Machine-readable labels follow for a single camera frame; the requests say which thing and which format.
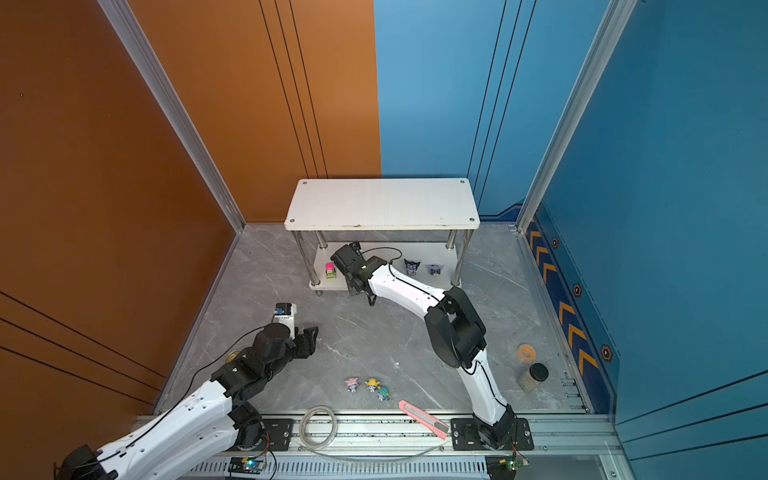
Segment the pink green toy truck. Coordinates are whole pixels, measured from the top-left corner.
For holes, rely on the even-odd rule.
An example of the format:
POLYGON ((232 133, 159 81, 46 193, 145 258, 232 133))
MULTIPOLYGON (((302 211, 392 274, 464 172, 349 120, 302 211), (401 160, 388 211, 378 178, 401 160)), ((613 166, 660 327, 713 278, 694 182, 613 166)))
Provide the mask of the pink green toy truck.
POLYGON ((335 279, 337 277, 336 266, 333 262, 328 262, 325 265, 325 277, 328 280, 335 279))

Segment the black purple figurine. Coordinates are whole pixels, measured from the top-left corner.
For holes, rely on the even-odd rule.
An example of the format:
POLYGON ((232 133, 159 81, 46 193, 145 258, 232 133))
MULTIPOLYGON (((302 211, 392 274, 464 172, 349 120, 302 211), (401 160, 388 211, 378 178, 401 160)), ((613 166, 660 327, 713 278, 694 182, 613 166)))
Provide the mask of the black purple figurine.
POLYGON ((410 277, 417 275, 420 265, 421 263, 419 261, 404 259, 405 271, 410 277))

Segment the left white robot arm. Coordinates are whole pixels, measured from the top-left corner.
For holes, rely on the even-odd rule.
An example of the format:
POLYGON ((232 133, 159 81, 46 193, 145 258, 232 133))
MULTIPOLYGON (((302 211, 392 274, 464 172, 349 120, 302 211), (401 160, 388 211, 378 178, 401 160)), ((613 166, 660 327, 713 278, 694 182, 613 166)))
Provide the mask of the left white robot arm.
POLYGON ((279 322, 255 329, 251 346, 166 413, 96 450, 83 445, 54 467, 55 479, 177 479, 236 444, 261 438, 262 416, 250 403, 285 366, 316 350, 319 329, 279 322))

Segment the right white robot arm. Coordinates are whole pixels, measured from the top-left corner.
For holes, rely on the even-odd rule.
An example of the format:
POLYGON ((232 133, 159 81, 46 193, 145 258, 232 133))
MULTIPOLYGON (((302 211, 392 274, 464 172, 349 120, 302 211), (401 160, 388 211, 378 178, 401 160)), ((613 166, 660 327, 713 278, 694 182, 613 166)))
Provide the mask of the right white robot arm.
POLYGON ((365 257, 357 242, 339 248, 331 262, 350 293, 364 294, 371 305, 379 298, 392 301, 423 319, 435 354, 462 379, 482 445, 493 450, 511 447, 518 417, 494 378, 487 329, 464 290, 438 289, 411 279, 391 260, 365 257))

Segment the pink small figurine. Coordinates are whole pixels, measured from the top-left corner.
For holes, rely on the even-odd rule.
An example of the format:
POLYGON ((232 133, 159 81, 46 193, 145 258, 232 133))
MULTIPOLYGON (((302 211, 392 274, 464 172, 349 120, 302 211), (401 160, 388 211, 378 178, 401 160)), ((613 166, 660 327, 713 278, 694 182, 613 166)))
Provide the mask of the pink small figurine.
POLYGON ((346 385, 346 388, 347 388, 347 390, 348 390, 350 393, 354 393, 354 392, 357 392, 357 391, 358 391, 358 389, 359 389, 359 380, 358 380, 358 378, 357 378, 357 377, 351 377, 351 378, 348 378, 348 379, 345 381, 345 385, 346 385))

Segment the white two-tier shelf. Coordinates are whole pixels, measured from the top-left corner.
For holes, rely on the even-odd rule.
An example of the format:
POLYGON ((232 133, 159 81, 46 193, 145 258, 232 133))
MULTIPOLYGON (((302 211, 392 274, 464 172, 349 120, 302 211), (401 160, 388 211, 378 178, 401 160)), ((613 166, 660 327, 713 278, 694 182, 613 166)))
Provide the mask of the white two-tier shelf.
POLYGON ((421 263, 415 278, 438 288, 461 284, 473 233, 480 226, 470 182, 465 178, 302 179, 284 226, 299 248, 309 288, 344 291, 344 278, 328 280, 325 265, 343 244, 359 241, 373 254, 401 251, 421 263), (430 264, 443 265, 440 275, 430 264))

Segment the yellow small figurine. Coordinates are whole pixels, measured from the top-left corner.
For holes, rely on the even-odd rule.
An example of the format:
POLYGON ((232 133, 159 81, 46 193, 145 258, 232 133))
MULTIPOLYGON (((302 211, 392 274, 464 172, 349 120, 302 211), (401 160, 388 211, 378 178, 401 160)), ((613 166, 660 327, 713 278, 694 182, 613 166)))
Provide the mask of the yellow small figurine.
POLYGON ((365 382, 365 385, 367 389, 372 393, 376 393, 381 389, 381 383, 375 378, 370 378, 369 380, 367 380, 365 382))

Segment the teal small figurine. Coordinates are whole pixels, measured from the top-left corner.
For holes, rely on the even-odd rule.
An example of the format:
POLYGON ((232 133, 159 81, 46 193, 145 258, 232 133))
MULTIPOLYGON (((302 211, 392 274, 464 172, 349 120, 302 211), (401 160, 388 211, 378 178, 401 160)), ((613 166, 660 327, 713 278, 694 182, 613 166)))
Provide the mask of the teal small figurine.
POLYGON ((377 389, 377 395, 380 401, 386 401, 389 399, 390 393, 387 387, 379 386, 377 389))

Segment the clear coiled tube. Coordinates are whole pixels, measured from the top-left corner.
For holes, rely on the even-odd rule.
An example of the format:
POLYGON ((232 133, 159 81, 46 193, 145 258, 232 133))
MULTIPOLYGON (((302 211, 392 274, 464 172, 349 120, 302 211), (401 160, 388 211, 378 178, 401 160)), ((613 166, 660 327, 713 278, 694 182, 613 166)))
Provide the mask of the clear coiled tube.
POLYGON ((347 463, 411 463, 445 452, 448 438, 398 411, 340 414, 327 406, 309 409, 298 422, 299 449, 347 463))

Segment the left green circuit board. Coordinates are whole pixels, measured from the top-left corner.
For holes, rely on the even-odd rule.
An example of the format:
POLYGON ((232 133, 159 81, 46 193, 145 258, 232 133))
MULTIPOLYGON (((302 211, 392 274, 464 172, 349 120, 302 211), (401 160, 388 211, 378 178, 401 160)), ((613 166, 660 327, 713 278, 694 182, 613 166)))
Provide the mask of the left green circuit board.
POLYGON ((229 475, 260 475, 266 470, 266 460, 261 457, 231 457, 229 475))

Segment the green circuit board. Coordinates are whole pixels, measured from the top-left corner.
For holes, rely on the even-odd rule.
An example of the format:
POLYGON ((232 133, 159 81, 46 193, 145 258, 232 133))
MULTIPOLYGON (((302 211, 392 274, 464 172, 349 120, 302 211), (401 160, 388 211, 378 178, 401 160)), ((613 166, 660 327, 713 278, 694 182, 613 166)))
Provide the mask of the green circuit board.
POLYGON ((231 457, 229 475, 260 475, 266 470, 266 460, 261 457, 231 457))
POLYGON ((486 456, 486 473, 490 480, 515 480, 530 462, 522 456, 486 456))

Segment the pink utility knife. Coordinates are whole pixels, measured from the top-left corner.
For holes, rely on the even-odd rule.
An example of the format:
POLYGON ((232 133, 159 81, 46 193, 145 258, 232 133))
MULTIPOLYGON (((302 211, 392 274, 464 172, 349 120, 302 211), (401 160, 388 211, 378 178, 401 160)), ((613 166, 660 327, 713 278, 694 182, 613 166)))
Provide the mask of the pink utility knife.
POLYGON ((432 434, 441 440, 446 440, 450 434, 450 427, 435 416, 415 407, 405 400, 398 402, 398 408, 415 422, 421 424, 432 434))

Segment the orange tape roll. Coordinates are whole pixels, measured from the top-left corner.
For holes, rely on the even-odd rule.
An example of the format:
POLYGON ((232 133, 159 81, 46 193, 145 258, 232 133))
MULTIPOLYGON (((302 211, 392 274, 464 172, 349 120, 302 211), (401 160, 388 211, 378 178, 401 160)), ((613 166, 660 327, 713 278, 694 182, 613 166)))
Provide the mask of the orange tape roll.
POLYGON ((516 356, 522 364, 530 365, 536 362, 537 352, 533 346, 521 344, 516 350, 516 356))

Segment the black round cap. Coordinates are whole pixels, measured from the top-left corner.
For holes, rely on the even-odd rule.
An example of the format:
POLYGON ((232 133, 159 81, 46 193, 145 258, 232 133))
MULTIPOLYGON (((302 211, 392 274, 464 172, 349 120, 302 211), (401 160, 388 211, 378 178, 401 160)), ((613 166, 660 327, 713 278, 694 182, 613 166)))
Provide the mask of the black round cap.
POLYGON ((517 383, 524 392, 529 393, 537 389, 548 378, 548 368, 542 363, 533 363, 518 377, 517 383))

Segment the right green circuit board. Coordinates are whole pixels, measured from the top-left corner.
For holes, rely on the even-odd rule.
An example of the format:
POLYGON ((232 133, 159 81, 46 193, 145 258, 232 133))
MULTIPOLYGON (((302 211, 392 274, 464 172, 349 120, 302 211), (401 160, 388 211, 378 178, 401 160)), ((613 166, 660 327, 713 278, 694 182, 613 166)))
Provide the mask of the right green circuit board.
POLYGON ((522 456, 486 456, 486 473, 490 480, 515 480, 530 462, 522 456))

